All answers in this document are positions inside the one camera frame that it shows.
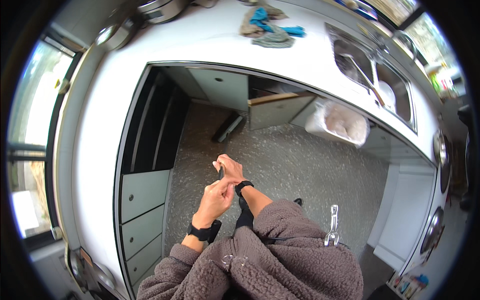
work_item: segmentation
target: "white plate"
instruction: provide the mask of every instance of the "white plate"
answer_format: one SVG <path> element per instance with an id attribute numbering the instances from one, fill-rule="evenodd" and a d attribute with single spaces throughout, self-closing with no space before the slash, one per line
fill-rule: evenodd
<path id="1" fill-rule="evenodd" d="M 396 113 L 395 93 L 393 92 L 392 88 L 388 85 L 388 83 L 380 80 L 378 82 L 378 93 L 380 94 L 383 101 L 385 102 L 386 108 Z"/>

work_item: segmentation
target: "black shoe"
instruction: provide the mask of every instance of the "black shoe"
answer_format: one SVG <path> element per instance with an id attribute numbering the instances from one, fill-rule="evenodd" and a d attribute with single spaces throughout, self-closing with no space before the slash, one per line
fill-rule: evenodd
<path id="1" fill-rule="evenodd" d="M 300 205 L 300 206 L 302 205 L 302 200 L 301 200 L 301 198 L 297 198 L 297 199 L 293 200 L 293 202 L 295 202 L 296 204 L 298 204 L 298 205 Z"/>
<path id="2" fill-rule="evenodd" d="M 240 197 L 240 198 L 239 198 L 239 205 L 240 205 L 240 208 L 241 208 L 242 210 L 244 210 L 244 209 L 250 209 L 250 208 L 248 207 L 247 201 L 245 201 L 245 198 L 243 198 L 243 197 Z"/>

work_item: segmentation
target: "glass window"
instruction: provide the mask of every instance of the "glass window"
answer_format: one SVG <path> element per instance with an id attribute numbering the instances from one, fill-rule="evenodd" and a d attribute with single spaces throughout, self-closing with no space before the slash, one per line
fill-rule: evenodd
<path id="1" fill-rule="evenodd" d="M 416 0 L 367 0 L 396 25 L 400 25 L 414 12 L 419 4 Z"/>
<path id="2" fill-rule="evenodd" d="M 50 230 L 44 161 L 15 161 L 8 164 L 12 202 L 23 238 Z"/>
<path id="3" fill-rule="evenodd" d="M 452 48 L 426 12 L 405 29 L 405 32 L 411 36 L 429 64 L 445 62 L 448 67 L 458 65 Z"/>
<path id="4" fill-rule="evenodd" d="M 71 56 L 39 41 L 15 92 L 9 142 L 47 145 L 58 83 L 65 77 L 71 63 Z"/>

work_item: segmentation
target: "trash bin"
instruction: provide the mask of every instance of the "trash bin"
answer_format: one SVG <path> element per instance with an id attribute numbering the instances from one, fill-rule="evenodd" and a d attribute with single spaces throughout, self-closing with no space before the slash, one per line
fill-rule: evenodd
<path id="1" fill-rule="evenodd" d="M 315 112 L 307 118 L 305 130 L 327 140 L 363 146 L 370 132 L 368 120 L 334 101 L 316 101 Z"/>

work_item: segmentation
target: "blue cloth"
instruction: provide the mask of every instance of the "blue cloth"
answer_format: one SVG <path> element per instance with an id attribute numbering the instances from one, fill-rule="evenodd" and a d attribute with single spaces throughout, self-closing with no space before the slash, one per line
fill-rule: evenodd
<path id="1" fill-rule="evenodd" d="M 252 18 L 250 19 L 250 24 L 255 24 L 265 31 L 273 32 L 270 26 L 265 25 L 263 22 L 268 22 L 268 14 L 263 7 L 260 7 L 255 11 Z M 305 35 L 303 27 L 300 26 L 280 28 L 285 30 L 291 36 L 303 37 Z"/>

